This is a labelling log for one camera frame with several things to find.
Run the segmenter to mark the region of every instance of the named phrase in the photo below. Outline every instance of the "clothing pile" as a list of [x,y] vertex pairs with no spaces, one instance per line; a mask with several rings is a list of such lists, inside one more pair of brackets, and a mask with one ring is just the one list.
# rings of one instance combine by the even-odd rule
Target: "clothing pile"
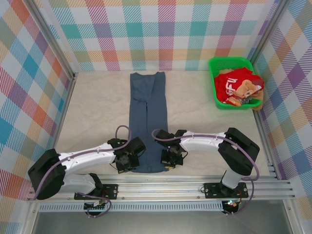
[[214,78],[214,85],[216,96],[223,103],[241,106],[252,99],[263,101],[264,81],[246,67],[220,70],[219,75]]

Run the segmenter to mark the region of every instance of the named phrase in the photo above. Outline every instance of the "checkered fabric backdrop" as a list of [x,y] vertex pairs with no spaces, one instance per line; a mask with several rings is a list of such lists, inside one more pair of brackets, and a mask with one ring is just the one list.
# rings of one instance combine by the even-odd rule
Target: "checkered fabric backdrop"
[[291,2],[255,69],[266,81],[261,116],[273,156],[312,232],[311,0]]
[[27,171],[52,147],[69,83],[22,0],[0,0],[0,234],[25,219]]
[[214,56],[247,57],[274,12],[263,15],[265,6],[279,0],[37,0],[59,38],[40,1],[50,3],[78,66],[94,71],[207,70]]

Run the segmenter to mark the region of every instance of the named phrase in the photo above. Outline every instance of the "green basket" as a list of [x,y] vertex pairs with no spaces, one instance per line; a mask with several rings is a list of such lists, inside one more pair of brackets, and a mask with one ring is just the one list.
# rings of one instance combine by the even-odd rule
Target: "green basket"
[[254,68],[251,62],[242,57],[215,57],[209,61],[209,70],[210,70],[210,78],[213,84],[213,92],[214,92],[214,99],[215,105],[218,109],[221,110],[246,110],[251,107],[255,107],[261,104],[261,100],[252,99],[250,103],[243,104],[241,106],[233,106],[230,104],[220,102],[216,97],[215,91],[215,77],[219,75],[219,71],[223,69],[237,69],[246,67],[249,70],[253,71]]

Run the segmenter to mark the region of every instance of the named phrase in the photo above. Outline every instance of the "beige floor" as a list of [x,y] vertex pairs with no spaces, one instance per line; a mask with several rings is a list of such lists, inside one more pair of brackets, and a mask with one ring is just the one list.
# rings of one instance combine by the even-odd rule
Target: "beige floor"
[[[57,152],[73,152],[98,146],[114,137],[115,129],[128,125],[130,74],[121,72],[81,72],[70,101],[57,144]],[[154,71],[139,72],[154,74]],[[266,157],[251,110],[219,110],[215,106],[207,71],[166,72],[169,132],[186,129],[197,133],[219,133],[235,127],[257,143],[256,160],[262,176],[269,175]],[[126,139],[120,131],[119,138]],[[218,176],[228,168],[216,153],[191,152],[184,165],[158,175]],[[98,165],[82,173],[117,174],[109,165]]]

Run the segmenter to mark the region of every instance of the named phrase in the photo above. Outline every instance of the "red clothing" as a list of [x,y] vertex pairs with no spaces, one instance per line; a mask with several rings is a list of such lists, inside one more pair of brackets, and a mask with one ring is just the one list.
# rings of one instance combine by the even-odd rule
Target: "red clothing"
[[226,74],[220,74],[214,78],[216,96],[219,101],[232,104],[228,101],[229,97],[236,99],[245,99],[250,94],[256,94],[257,91],[264,88],[264,81],[260,76],[253,75],[253,72],[246,67],[236,69]]

